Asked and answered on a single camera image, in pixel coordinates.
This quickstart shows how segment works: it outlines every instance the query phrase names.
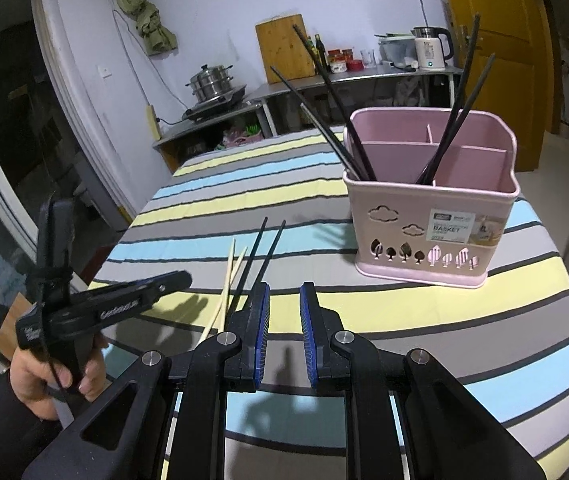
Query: basket base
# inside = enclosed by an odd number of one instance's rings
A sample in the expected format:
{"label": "basket base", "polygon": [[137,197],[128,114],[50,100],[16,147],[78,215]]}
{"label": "basket base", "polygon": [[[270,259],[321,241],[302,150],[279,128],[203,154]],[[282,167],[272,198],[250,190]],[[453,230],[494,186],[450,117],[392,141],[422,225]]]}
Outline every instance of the basket base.
{"label": "basket base", "polygon": [[400,280],[403,282],[428,283],[429,285],[456,286],[459,288],[479,288],[487,281],[487,272],[480,276],[458,276],[457,274],[442,274],[442,272],[429,272],[397,267],[382,267],[367,264],[360,259],[360,252],[355,256],[355,268],[360,274],[370,278],[383,280]]}

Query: red lid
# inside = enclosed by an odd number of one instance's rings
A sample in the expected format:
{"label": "red lid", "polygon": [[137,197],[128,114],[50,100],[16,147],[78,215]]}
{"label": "red lid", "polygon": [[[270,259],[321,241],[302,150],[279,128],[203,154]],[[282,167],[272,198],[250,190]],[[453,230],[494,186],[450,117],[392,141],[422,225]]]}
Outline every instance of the red lid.
{"label": "red lid", "polygon": [[357,72],[358,70],[364,70],[364,63],[362,59],[348,59],[346,61],[346,69],[349,72]]}

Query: kettle handle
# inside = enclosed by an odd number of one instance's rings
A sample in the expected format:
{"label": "kettle handle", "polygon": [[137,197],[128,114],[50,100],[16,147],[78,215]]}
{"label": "kettle handle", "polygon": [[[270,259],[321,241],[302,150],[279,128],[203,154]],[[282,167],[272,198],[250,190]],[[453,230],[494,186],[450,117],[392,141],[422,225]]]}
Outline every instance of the kettle handle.
{"label": "kettle handle", "polygon": [[453,57],[453,37],[451,36],[449,29],[443,27],[434,27],[434,30],[438,36],[442,36],[442,34],[446,36],[446,40],[449,43],[449,53],[444,57],[444,60],[446,61],[448,59],[451,59]]}

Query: bottle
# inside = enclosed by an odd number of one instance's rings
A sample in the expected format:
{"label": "bottle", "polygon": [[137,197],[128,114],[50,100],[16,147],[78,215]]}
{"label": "bottle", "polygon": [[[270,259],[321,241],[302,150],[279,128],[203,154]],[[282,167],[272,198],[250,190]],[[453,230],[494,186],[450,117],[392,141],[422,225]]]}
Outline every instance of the bottle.
{"label": "bottle", "polygon": [[315,54],[316,56],[318,56],[317,54],[317,48],[315,48],[315,45],[313,44],[313,40],[311,40],[310,36],[307,36],[307,44],[309,45],[309,47],[311,47],[311,52],[313,52],[313,54]]}
{"label": "bottle", "polygon": [[319,34],[315,35],[315,48],[317,49],[317,56],[320,58],[320,62],[322,63],[322,66],[324,67],[324,69],[327,72],[331,72],[329,70],[328,62],[327,62],[327,49],[324,47],[324,43],[322,43],[322,40],[320,39]]}

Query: door panel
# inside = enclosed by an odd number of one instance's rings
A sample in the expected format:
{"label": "door panel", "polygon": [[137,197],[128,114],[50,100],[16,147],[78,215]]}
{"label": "door panel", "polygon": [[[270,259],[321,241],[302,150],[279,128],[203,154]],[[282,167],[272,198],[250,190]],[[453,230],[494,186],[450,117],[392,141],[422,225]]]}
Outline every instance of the door panel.
{"label": "door panel", "polygon": [[467,93],[495,53],[475,108],[499,115],[513,130],[518,139],[517,170],[537,168],[544,138],[547,64],[535,0],[448,1],[463,56],[473,16],[479,12],[482,18]]}

